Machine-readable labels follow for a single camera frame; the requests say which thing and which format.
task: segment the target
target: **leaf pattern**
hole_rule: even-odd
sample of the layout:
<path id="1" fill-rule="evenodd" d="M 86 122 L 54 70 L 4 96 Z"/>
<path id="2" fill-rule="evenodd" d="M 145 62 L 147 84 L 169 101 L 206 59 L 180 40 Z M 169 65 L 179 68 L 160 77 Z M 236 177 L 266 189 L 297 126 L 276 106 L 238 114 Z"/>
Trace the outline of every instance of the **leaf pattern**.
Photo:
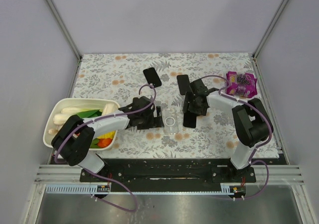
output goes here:
<path id="1" fill-rule="evenodd" d="M 165 135 L 163 128 L 119 130 L 110 150 L 98 151 L 103 158 L 228 158 L 238 138 L 234 121 L 226 113 L 210 108 L 207 116 L 197 118 L 195 129 L 182 126 L 184 96 L 179 94 L 176 76 L 188 74 L 193 81 L 208 74 L 223 75 L 227 71 L 252 73 L 247 53 L 176 53 L 176 54 L 87 54 L 80 64 L 74 98 L 116 100 L 126 106 L 138 96 L 146 83 L 143 70 L 154 67 L 162 86 L 156 88 L 156 106 L 175 110 L 178 134 Z M 209 88 L 224 83 L 205 79 Z M 153 93 L 143 88 L 142 95 Z M 257 157 L 278 157 L 275 138 L 258 149 Z"/>

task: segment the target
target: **floor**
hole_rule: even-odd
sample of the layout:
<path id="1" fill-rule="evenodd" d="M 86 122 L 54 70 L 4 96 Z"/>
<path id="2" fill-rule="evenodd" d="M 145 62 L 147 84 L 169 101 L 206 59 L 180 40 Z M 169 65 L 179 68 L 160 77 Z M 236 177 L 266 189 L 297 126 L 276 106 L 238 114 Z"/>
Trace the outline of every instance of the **floor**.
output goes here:
<path id="1" fill-rule="evenodd" d="M 253 194 L 257 187 L 249 186 Z M 109 201 L 132 208 L 129 195 L 110 195 Z M 139 209 L 130 214 L 89 196 L 44 194 L 37 224 L 301 224 L 288 186 L 268 186 L 245 201 L 217 200 L 210 196 L 139 195 Z"/>
<path id="2" fill-rule="evenodd" d="M 193 81 L 208 74 L 225 77 L 228 71 L 253 73 L 248 53 L 84 55 L 73 97 L 116 100 L 126 106 L 146 83 L 143 70 L 148 67 L 154 67 L 162 81 L 157 88 L 156 105 L 174 110 L 178 133 L 165 135 L 163 128 L 121 130 L 112 149 L 98 154 L 103 158 L 229 158 L 239 141 L 233 119 L 210 108 L 207 116 L 197 118 L 195 129 L 184 128 L 181 111 L 184 96 L 179 94 L 176 76 L 188 74 Z M 204 83 L 208 88 L 224 86 L 218 78 L 204 79 Z M 153 95 L 148 88 L 142 92 L 147 97 Z M 255 157 L 278 157 L 275 138 L 259 148 Z"/>

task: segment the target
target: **purple snack bag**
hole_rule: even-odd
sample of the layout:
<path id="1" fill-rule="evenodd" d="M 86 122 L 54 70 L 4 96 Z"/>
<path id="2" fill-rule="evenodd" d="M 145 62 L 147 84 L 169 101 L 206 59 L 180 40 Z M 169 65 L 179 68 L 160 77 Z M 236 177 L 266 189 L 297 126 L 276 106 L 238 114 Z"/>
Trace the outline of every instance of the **purple snack bag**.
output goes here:
<path id="1" fill-rule="evenodd" d="M 237 72 L 229 71 L 227 72 L 226 77 L 230 82 L 230 87 L 226 90 L 227 94 L 247 98 L 252 98 L 257 95 L 257 79 L 253 74 L 237 74 Z"/>

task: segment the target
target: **magnetic ring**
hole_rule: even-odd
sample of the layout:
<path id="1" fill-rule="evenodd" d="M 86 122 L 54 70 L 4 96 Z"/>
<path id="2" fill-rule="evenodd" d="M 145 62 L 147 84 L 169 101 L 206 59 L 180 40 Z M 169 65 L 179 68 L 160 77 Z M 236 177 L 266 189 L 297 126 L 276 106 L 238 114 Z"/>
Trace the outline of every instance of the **magnetic ring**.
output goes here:
<path id="1" fill-rule="evenodd" d="M 167 126 L 173 126 L 175 124 L 175 119 L 173 117 L 167 117 L 164 122 Z"/>

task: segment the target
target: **white wall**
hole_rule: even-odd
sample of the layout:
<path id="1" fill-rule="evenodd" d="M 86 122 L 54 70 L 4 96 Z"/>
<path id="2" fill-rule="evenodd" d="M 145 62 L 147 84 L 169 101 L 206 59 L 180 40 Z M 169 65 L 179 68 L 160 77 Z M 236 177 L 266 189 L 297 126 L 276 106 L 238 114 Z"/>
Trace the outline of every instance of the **white wall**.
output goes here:
<path id="1" fill-rule="evenodd" d="M 83 53 L 254 52 L 281 0 L 54 0 Z"/>
<path id="2" fill-rule="evenodd" d="M 43 0 L 0 0 L 0 223 L 17 224 L 76 59 Z"/>
<path id="3" fill-rule="evenodd" d="M 319 0 L 291 0 L 257 60 L 319 216 Z"/>

